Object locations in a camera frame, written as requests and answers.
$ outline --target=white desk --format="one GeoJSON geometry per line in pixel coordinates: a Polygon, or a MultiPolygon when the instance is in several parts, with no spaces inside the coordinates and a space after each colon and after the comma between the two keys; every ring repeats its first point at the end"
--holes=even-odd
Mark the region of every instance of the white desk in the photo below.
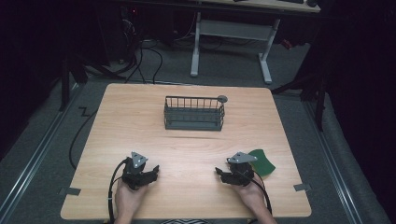
{"type": "MultiPolygon", "coordinates": [[[[320,12],[320,8],[318,6],[309,7],[306,2],[304,2],[303,4],[296,4],[277,0],[248,0],[241,2],[234,2],[233,0],[200,0],[199,4],[201,4],[201,2],[220,3],[241,7],[265,7],[276,10],[292,10],[307,13],[320,12]]],[[[266,41],[265,48],[258,56],[260,65],[262,67],[264,82],[266,84],[271,84],[272,79],[270,71],[268,69],[267,57],[274,42],[279,23],[280,20],[275,20],[272,25],[262,26],[238,22],[201,20],[201,13],[197,13],[195,45],[192,53],[191,62],[191,76],[198,76],[200,35],[217,35],[232,38],[266,41]]]]}

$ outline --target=cable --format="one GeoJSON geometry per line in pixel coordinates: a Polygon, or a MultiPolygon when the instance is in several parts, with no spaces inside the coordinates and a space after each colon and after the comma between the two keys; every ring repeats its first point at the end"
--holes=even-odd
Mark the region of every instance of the cable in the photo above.
{"type": "Polygon", "coordinates": [[[238,38],[224,38],[223,39],[223,41],[225,42],[225,43],[229,43],[229,44],[233,44],[233,45],[237,45],[237,46],[246,46],[246,45],[249,45],[249,44],[254,44],[254,43],[257,43],[257,42],[259,42],[259,40],[255,40],[255,39],[248,39],[248,40],[244,40],[244,42],[243,43],[238,43],[237,41],[235,41],[235,40],[237,40],[238,38]]]}
{"type": "Polygon", "coordinates": [[[114,178],[116,177],[117,171],[120,169],[120,167],[123,164],[126,164],[127,161],[128,161],[128,159],[125,159],[122,162],[120,162],[120,164],[117,166],[116,170],[113,173],[113,176],[111,176],[110,186],[108,187],[108,195],[107,195],[108,196],[107,197],[107,199],[108,199],[108,214],[110,216],[110,223],[111,224],[113,224],[114,221],[116,220],[114,218],[114,212],[113,212],[113,185],[118,179],[120,179],[120,178],[117,178],[116,180],[114,180],[114,178]]]}
{"type": "Polygon", "coordinates": [[[160,71],[160,68],[163,66],[163,56],[161,55],[160,52],[158,52],[155,49],[147,49],[147,50],[151,50],[151,51],[157,53],[160,56],[160,59],[161,59],[160,65],[158,66],[157,70],[155,71],[154,75],[152,76],[152,84],[155,84],[155,77],[157,76],[158,71],[160,71]]]}
{"type": "Polygon", "coordinates": [[[140,67],[137,68],[137,71],[139,71],[139,74],[142,77],[143,84],[147,84],[147,81],[146,81],[145,77],[143,76],[143,73],[142,73],[142,70],[140,69],[140,67]]]}
{"type": "Polygon", "coordinates": [[[182,39],[190,38],[191,36],[194,36],[194,35],[189,35],[189,34],[191,33],[192,27],[194,27],[196,17],[197,17],[197,13],[195,12],[194,16],[192,17],[192,22],[191,22],[189,31],[184,36],[182,36],[181,38],[175,39],[174,41],[178,41],[178,40],[182,40],[182,39]]]}
{"type": "Polygon", "coordinates": [[[136,70],[140,67],[140,64],[142,63],[143,60],[143,50],[142,48],[140,48],[140,60],[139,60],[139,64],[136,66],[136,68],[134,69],[134,71],[131,73],[131,75],[129,75],[127,78],[125,78],[124,83],[127,83],[129,81],[129,79],[134,75],[134,73],[136,72],[136,70]]]}
{"type": "Polygon", "coordinates": [[[82,123],[82,125],[79,127],[79,129],[78,129],[76,135],[74,136],[73,141],[72,141],[72,143],[71,143],[71,145],[70,145],[70,148],[69,148],[69,161],[70,161],[70,164],[72,165],[73,169],[75,169],[75,170],[77,169],[77,166],[73,163],[73,159],[72,159],[72,149],[73,149],[73,146],[74,146],[74,144],[75,144],[75,142],[76,142],[76,140],[77,140],[77,138],[78,138],[78,136],[79,136],[79,133],[81,132],[82,128],[84,128],[84,126],[87,124],[87,122],[88,122],[88,121],[93,117],[93,115],[95,115],[97,112],[98,112],[98,110],[96,109],[93,113],[90,114],[90,116],[84,121],[84,123],[82,123]]]}
{"type": "MultiPolygon", "coordinates": [[[[143,80],[140,79],[130,79],[131,82],[143,83],[143,80]]],[[[179,86],[202,86],[199,84],[192,83],[181,83],[181,82],[172,82],[172,81],[155,81],[156,84],[165,84],[165,85],[179,85],[179,86]]]]}
{"type": "Polygon", "coordinates": [[[218,36],[207,36],[206,38],[202,38],[202,40],[207,40],[207,39],[215,39],[214,41],[212,41],[212,43],[215,43],[216,41],[218,41],[219,40],[219,44],[217,45],[217,46],[215,46],[214,48],[205,48],[204,46],[203,46],[203,44],[204,43],[200,43],[200,45],[199,45],[199,47],[201,48],[201,49],[206,49],[206,50],[214,50],[214,49],[219,49],[221,46],[222,46],[222,44],[223,44],[223,37],[218,37],[218,36]]]}
{"type": "Polygon", "coordinates": [[[178,39],[177,41],[175,41],[175,44],[176,45],[178,45],[178,46],[181,46],[181,47],[189,47],[189,46],[192,46],[192,45],[194,45],[195,44],[195,42],[194,42],[194,40],[193,39],[191,39],[192,37],[194,37],[194,35],[190,35],[190,36],[187,36],[187,37],[185,37],[185,38],[180,38],[180,39],[178,39]]]}
{"type": "MultiPolygon", "coordinates": [[[[129,58],[129,54],[134,52],[137,49],[137,45],[140,42],[139,40],[141,39],[144,32],[143,32],[143,29],[136,28],[132,22],[130,22],[126,19],[122,19],[122,22],[127,25],[127,27],[126,27],[127,32],[132,34],[132,36],[130,36],[131,37],[130,38],[128,36],[128,34],[125,33],[125,30],[124,30],[124,34],[126,35],[125,37],[127,38],[126,58],[129,58]]],[[[124,77],[118,76],[119,74],[131,70],[136,65],[136,59],[135,59],[135,56],[133,53],[132,53],[129,63],[125,67],[121,68],[118,71],[114,71],[114,72],[106,69],[104,66],[102,66],[100,64],[94,64],[93,62],[87,62],[86,59],[81,59],[81,60],[83,60],[83,62],[85,64],[91,65],[95,70],[97,70],[99,72],[98,73],[98,72],[92,71],[89,68],[85,68],[85,71],[90,74],[93,74],[95,76],[107,75],[108,77],[121,78],[121,79],[124,79],[124,77]]]]}
{"type": "Polygon", "coordinates": [[[242,177],[244,177],[244,178],[250,180],[251,182],[253,182],[255,185],[257,185],[257,186],[262,190],[262,193],[264,194],[265,201],[266,201],[266,203],[267,203],[267,209],[268,209],[268,211],[272,214],[272,206],[271,206],[270,198],[269,198],[268,193],[267,193],[267,191],[265,190],[265,188],[264,188],[261,184],[257,183],[257,181],[254,180],[253,178],[250,178],[250,177],[248,177],[248,176],[242,174],[242,173],[239,172],[239,171],[236,171],[236,172],[237,172],[239,175],[241,175],[242,177]]]}
{"type": "Polygon", "coordinates": [[[145,42],[146,42],[146,43],[147,43],[147,42],[154,42],[154,45],[152,45],[152,46],[150,46],[150,47],[143,47],[143,49],[153,49],[153,48],[155,48],[155,47],[158,46],[158,40],[156,40],[156,39],[146,39],[146,40],[143,40],[141,46],[143,46],[143,43],[145,43],[145,42]]]}

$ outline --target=dark background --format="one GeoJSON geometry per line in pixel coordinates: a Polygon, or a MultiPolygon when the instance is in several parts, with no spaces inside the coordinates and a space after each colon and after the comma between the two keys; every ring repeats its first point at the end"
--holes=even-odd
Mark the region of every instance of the dark background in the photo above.
{"type": "MultiPolygon", "coordinates": [[[[337,0],[320,1],[319,5],[322,15],[347,17],[347,22],[327,23],[319,30],[314,23],[285,20],[276,43],[287,39],[294,46],[312,44],[297,79],[316,73],[327,53],[337,49],[327,69],[326,90],[355,158],[389,218],[396,222],[395,3],[337,0]]],[[[191,12],[137,9],[132,16],[140,22],[139,28],[169,45],[188,32],[193,18],[191,12]]],[[[77,52],[99,64],[128,60],[124,27],[119,21],[119,7],[106,4],[0,3],[1,158],[49,96],[67,55],[77,52]]]]}

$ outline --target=wooden table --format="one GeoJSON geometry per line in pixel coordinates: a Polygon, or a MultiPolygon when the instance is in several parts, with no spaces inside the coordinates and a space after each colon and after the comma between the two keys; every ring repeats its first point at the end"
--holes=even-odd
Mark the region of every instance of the wooden table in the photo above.
{"type": "Polygon", "coordinates": [[[307,217],[311,208],[271,92],[264,88],[110,84],[82,153],[61,215],[106,219],[107,190],[116,166],[136,151],[148,157],[145,171],[160,165],[158,180],[135,218],[252,217],[215,173],[226,158],[262,148],[276,169],[264,178],[275,217],[307,217]],[[221,132],[165,130],[166,95],[226,95],[221,132]]]}

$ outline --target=wrist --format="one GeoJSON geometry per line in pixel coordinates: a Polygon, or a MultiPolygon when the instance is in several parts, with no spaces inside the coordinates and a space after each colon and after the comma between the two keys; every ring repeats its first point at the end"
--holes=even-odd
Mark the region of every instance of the wrist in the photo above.
{"type": "Polygon", "coordinates": [[[250,209],[257,218],[257,224],[276,224],[274,217],[268,211],[265,204],[263,206],[257,206],[250,209]]]}
{"type": "Polygon", "coordinates": [[[262,214],[262,211],[268,210],[264,203],[254,204],[249,209],[256,217],[262,214]]]}
{"type": "Polygon", "coordinates": [[[132,220],[133,220],[133,215],[119,214],[114,224],[131,224],[132,220]]]}

